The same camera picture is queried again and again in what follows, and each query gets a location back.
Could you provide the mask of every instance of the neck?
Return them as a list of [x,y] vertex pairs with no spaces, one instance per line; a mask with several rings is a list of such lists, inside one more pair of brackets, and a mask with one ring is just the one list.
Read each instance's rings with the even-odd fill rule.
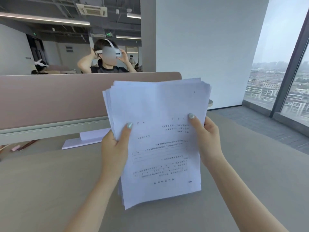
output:
[[107,65],[106,63],[102,62],[102,66],[106,69],[113,69],[114,66],[110,66],[110,65]]

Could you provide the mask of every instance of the cityscape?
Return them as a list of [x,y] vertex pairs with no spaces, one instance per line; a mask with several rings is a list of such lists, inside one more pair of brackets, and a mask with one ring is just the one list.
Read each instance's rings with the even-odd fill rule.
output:
[[[287,62],[253,63],[244,100],[271,110],[280,89]],[[281,114],[309,126],[309,62],[302,62]]]

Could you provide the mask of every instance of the forearm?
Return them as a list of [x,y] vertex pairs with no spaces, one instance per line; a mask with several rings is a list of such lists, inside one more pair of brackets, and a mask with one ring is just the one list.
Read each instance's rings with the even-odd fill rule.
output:
[[117,180],[101,176],[65,232],[98,232]]
[[78,61],[77,66],[83,73],[91,73],[91,64],[94,59],[93,54],[86,55],[81,60]]
[[241,232],[288,231],[250,191],[224,157],[214,161],[208,170]]
[[126,63],[129,72],[137,72],[130,62]]

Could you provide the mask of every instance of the ceiling air conditioner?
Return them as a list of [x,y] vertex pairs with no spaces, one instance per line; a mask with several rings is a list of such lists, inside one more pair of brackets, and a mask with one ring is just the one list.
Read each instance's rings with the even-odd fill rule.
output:
[[76,3],[79,12],[82,15],[94,15],[100,17],[107,17],[107,7],[94,6],[94,5],[84,5]]
[[106,34],[95,34],[95,33],[91,33],[90,34],[92,37],[97,37],[97,38],[106,38]]

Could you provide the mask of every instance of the ceiling light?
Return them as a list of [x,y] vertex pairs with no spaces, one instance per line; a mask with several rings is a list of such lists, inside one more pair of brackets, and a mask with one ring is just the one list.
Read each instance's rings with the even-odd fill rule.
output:
[[124,39],[137,39],[137,40],[141,40],[141,37],[139,37],[139,36],[116,36],[116,38],[124,38]]
[[129,18],[135,18],[135,19],[140,19],[140,18],[141,18],[141,15],[132,14],[132,13],[127,13],[127,17],[129,17]]
[[5,13],[5,12],[0,12],[0,17],[19,19],[21,21],[35,22],[35,23],[45,22],[45,23],[53,23],[53,24],[59,23],[60,25],[90,26],[90,23],[88,21],[79,21],[79,20],[73,20],[73,19],[57,19],[57,18],[23,15],[23,14],[19,15],[19,14]]

